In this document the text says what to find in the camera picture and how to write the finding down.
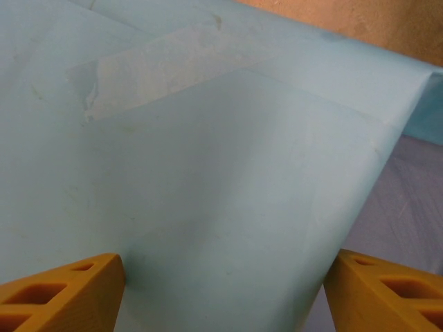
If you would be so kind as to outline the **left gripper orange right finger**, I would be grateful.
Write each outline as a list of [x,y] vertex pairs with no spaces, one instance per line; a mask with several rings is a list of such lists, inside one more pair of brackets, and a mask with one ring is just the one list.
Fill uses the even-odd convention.
[[441,331],[442,277],[340,250],[323,283],[337,331]]

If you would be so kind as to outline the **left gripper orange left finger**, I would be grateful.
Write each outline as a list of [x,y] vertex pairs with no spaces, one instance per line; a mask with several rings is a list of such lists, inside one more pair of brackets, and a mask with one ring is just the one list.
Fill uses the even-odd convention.
[[122,259],[106,253],[1,285],[2,331],[113,331]]

